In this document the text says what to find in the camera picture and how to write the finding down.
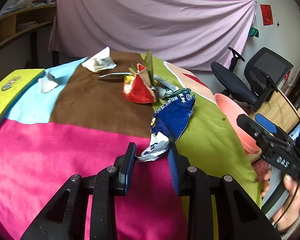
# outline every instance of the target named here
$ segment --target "cable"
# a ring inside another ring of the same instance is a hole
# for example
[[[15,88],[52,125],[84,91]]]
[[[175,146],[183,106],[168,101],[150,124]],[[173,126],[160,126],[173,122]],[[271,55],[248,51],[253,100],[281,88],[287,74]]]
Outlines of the cable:
[[[294,198],[296,197],[296,194],[297,194],[297,192],[298,192],[299,186],[300,186],[300,176],[299,176],[297,188],[296,188],[296,190],[294,191],[294,194],[293,194],[293,196],[292,196],[292,199],[291,199],[290,203],[288,204],[287,208],[282,212],[282,214],[281,214],[281,216],[278,218],[278,220],[273,224],[274,227],[277,226],[277,224],[278,224],[278,222],[280,221],[280,219],[284,216],[284,214],[287,212],[288,208],[291,206],[292,202],[294,201]]]

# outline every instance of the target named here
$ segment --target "human hand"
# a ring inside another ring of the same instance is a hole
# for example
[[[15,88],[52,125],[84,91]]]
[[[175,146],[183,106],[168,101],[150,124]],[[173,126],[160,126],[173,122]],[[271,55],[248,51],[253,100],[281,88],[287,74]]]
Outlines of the human hand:
[[[268,169],[267,173],[263,177],[264,182],[262,183],[261,197],[265,197],[267,192],[270,189],[270,181],[269,181],[270,178],[271,178],[271,169]]]
[[[283,183],[286,189],[289,191],[290,195],[287,201],[283,204],[283,206],[277,211],[276,214],[273,215],[272,219],[274,222],[276,222],[279,219],[279,217],[282,215],[282,213],[286,210],[287,206],[291,202],[292,196],[294,195],[298,185],[298,183],[288,174],[284,176]],[[277,230],[280,233],[285,233],[286,231],[288,231],[291,225],[297,220],[299,216],[299,210],[300,210],[300,187],[297,191],[297,194],[292,204],[290,205],[288,210],[285,212],[285,214],[277,224]]]

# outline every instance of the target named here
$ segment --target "green tag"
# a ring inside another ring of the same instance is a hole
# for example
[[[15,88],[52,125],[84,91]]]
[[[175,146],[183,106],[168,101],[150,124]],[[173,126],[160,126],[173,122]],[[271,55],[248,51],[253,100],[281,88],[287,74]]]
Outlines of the green tag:
[[[254,27],[251,27],[250,30],[249,30],[249,36],[251,37],[256,37],[258,38],[259,37],[259,31],[258,29],[254,28]]]

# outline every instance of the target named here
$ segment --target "logo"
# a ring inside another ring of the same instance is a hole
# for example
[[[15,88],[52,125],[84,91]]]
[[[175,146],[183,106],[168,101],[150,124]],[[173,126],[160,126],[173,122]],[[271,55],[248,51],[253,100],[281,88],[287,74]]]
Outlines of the logo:
[[[181,94],[179,94],[178,96],[180,96],[180,98],[181,98],[181,102],[182,103],[185,103],[186,101],[185,101],[185,98],[183,97],[183,94],[181,93]]]
[[[279,156],[279,157],[277,158],[277,163],[280,163],[280,164],[281,164],[282,166],[284,166],[285,168],[287,168],[288,165],[289,165],[289,162],[286,162],[286,160],[285,160],[285,159],[282,159],[281,156]]]
[[[21,76],[16,76],[14,78],[11,78],[7,84],[5,84],[2,88],[1,91],[6,91],[10,88],[12,88],[19,80],[21,79]]]

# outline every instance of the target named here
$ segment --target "brown fabric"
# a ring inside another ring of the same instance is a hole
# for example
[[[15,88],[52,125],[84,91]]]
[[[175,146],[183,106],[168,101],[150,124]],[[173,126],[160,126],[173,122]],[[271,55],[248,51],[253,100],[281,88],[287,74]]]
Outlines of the brown fabric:
[[[252,165],[253,170],[258,175],[258,181],[264,182],[264,176],[269,169],[269,163],[265,162],[264,160],[258,160]]]
[[[128,72],[131,63],[142,63],[138,53],[111,52],[117,67],[93,73],[79,65],[61,91],[51,122],[73,124],[143,138],[150,137],[153,109],[123,96],[123,80],[101,81],[99,75]]]

